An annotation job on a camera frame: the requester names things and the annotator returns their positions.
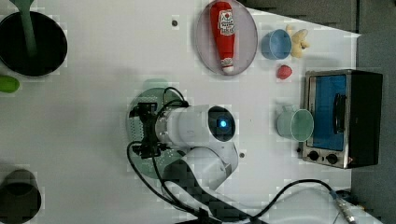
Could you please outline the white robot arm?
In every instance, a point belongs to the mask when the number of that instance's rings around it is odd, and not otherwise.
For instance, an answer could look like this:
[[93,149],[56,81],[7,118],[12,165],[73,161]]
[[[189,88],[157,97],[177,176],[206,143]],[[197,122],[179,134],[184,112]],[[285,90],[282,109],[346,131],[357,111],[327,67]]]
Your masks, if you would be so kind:
[[215,190],[238,166],[235,119],[222,106],[139,103],[128,120],[142,128],[129,150],[150,162],[166,186]]

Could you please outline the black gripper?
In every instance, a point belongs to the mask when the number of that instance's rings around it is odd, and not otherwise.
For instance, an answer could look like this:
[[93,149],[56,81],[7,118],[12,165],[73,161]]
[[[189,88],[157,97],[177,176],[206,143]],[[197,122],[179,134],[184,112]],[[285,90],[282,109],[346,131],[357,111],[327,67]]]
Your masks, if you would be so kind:
[[141,159],[160,157],[169,147],[161,143],[155,131],[157,122],[157,103],[138,103],[129,113],[130,118],[139,118],[143,124],[143,139],[138,146],[133,146],[133,152]]

